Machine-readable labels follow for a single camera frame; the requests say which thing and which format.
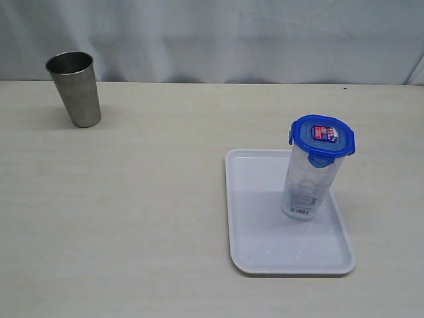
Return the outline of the clear plastic container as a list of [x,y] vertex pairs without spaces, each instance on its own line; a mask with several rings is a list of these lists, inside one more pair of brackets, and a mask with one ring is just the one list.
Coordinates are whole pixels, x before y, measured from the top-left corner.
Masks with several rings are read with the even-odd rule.
[[293,219],[312,220],[343,161],[310,154],[294,145],[282,193],[282,211]]

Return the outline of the white backdrop curtain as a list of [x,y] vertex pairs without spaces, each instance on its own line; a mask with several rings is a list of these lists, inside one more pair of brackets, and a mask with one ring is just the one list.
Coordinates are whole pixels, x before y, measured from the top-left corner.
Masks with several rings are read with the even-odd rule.
[[100,81],[422,85],[423,2],[1,2],[2,79],[75,50]]

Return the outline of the blue container lid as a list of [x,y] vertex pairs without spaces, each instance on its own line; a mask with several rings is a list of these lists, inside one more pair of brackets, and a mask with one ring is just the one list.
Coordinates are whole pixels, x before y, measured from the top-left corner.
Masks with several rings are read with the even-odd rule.
[[323,115],[306,115],[291,124],[289,144],[308,153],[315,168],[325,168],[355,153],[354,131],[344,122]]

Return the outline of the white plastic tray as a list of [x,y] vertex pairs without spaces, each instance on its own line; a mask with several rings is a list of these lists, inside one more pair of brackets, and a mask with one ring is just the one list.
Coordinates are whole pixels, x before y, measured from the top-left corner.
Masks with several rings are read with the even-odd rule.
[[311,221],[280,208],[290,150],[233,149],[225,156],[229,251],[251,276],[344,276],[356,255],[332,193]]

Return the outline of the stainless steel cup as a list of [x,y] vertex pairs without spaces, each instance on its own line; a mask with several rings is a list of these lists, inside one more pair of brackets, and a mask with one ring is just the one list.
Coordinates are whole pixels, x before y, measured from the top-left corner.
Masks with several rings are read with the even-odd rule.
[[101,121],[101,108],[95,80],[93,57],[80,51],[63,52],[45,65],[70,116],[79,128]]

